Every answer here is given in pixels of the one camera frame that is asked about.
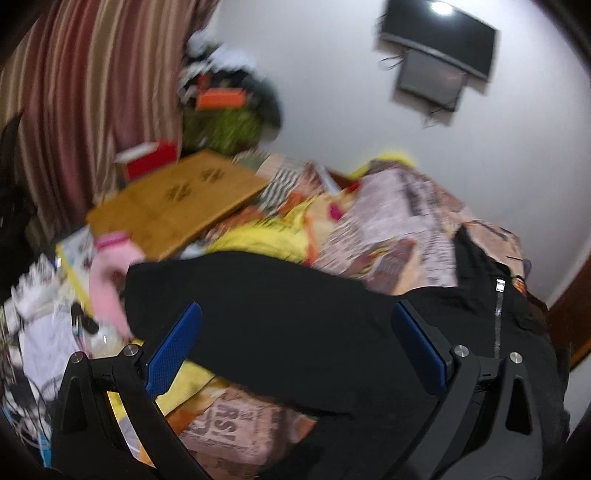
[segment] cable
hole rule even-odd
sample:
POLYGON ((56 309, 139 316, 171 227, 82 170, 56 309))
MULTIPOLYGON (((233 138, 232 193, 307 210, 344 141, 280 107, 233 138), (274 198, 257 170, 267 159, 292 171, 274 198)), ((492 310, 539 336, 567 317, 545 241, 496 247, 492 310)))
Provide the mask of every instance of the cable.
POLYGON ((384 72, 389 72, 390 70, 394 70, 398 65, 404 62, 405 56, 403 55, 396 55, 394 57, 386 57, 378 62, 378 66, 384 72), (382 67, 382 63, 388 60, 398 60, 398 62, 394 63, 393 65, 388 65, 386 68, 382 67))
POLYGON ((442 106, 433 108, 433 105, 430 104, 429 112, 427 113, 427 116, 423 120, 423 128, 431 128, 431 127, 434 127, 435 125, 437 125, 439 123, 439 121, 437 119, 434 119, 433 115, 441 112, 443 109, 444 108, 442 106))

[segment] newspaper print fabric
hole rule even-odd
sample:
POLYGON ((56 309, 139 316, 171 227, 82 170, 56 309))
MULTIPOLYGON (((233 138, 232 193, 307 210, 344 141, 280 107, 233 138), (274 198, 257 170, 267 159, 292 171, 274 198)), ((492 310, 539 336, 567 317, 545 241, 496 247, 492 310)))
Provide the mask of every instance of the newspaper print fabric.
POLYGON ((471 211, 430 178, 400 163, 373 162, 314 266, 385 294, 454 287, 453 235, 470 220, 471 211))
POLYGON ((272 399, 232 385, 180 439, 215 480, 245 480, 285 456, 315 424, 272 399))

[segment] wall-mounted monitor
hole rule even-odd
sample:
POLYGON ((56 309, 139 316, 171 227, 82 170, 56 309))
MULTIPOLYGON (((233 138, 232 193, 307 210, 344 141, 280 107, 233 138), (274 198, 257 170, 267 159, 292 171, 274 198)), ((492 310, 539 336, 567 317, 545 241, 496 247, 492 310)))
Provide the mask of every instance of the wall-mounted monitor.
POLYGON ((389 0, 381 38, 488 80, 496 35, 496 29, 445 2, 389 0))

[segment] striped curtain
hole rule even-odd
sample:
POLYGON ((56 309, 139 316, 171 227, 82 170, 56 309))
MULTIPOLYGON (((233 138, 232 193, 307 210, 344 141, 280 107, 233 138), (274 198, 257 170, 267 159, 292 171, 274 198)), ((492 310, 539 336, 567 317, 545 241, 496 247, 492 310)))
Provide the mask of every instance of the striped curtain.
POLYGON ((218 0, 56 0, 0 74, 0 124, 22 112, 16 176, 47 239, 115 187, 118 151, 181 138, 176 81, 218 0))

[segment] white paper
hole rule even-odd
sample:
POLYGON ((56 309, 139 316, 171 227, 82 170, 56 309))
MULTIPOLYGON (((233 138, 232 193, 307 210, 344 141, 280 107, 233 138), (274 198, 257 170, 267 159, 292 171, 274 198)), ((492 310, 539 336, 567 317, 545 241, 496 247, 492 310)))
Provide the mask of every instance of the white paper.
POLYGON ((79 350, 72 334, 70 313, 59 310, 32 321, 19 334, 19 341, 22 369, 34 383, 33 394, 38 396, 40 389, 45 400, 53 400, 70 356, 79 350))

